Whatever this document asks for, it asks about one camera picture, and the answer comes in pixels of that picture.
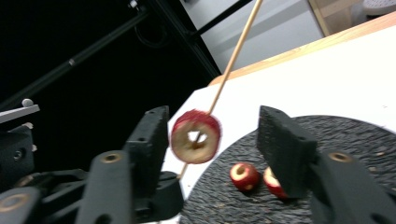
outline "apple chunk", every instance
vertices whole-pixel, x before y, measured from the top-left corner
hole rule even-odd
[[[238,162],[230,170],[230,178],[240,191],[253,190],[260,182],[260,174],[253,164]]]
[[[190,133],[204,136],[204,141],[190,139]],[[221,129],[219,122],[204,111],[191,110],[175,122],[171,148],[181,161],[199,164],[210,161],[218,151]]]
[[[288,195],[282,189],[270,167],[264,171],[263,180],[268,190],[279,199],[287,199]]]

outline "white table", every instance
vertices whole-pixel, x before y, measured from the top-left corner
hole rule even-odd
[[[223,131],[218,155],[257,129],[261,105],[278,108],[291,117],[359,119],[396,133],[395,50],[396,26],[392,26],[229,80],[213,112]],[[193,92],[169,120],[169,129],[188,110],[208,110],[218,88],[219,84]],[[186,199],[210,162],[189,165],[181,179]],[[183,164],[168,149],[163,170],[180,173]],[[163,223],[176,220],[178,217]]]

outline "round black platform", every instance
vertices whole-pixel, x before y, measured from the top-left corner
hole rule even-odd
[[[375,181],[396,189],[396,134],[359,120],[307,116],[295,120],[319,140],[319,148],[342,149],[358,158]],[[312,223],[309,197],[282,203],[263,183],[253,192],[239,192],[229,170],[238,161],[267,164],[252,132],[228,147],[198,180],[181,212],[180,223]]]

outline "apple core hole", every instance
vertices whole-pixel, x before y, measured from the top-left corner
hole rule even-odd
[[[192,142],[198,142],[198,143],[202,143],[206,140],[207,135],[205,133],[200,133],[200,132],[189,132],[189,139]]]
[[[243,166],[239,167],[239,168],[236,170],[236,173],[237,173],[238,175],[241,175],[241,174],[243,174],[244,172],[245,172],[245,167],[243,167]]]

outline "white wall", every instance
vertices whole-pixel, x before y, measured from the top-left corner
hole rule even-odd
[[[237,0],[190,0],[181,4],[197,29]],[[220,72],[224,72],[233,49],[256,1],[202,35]],[[234,69],[295,49],[322,38],[315,15],[305,0],[264,0],[235,62]]]

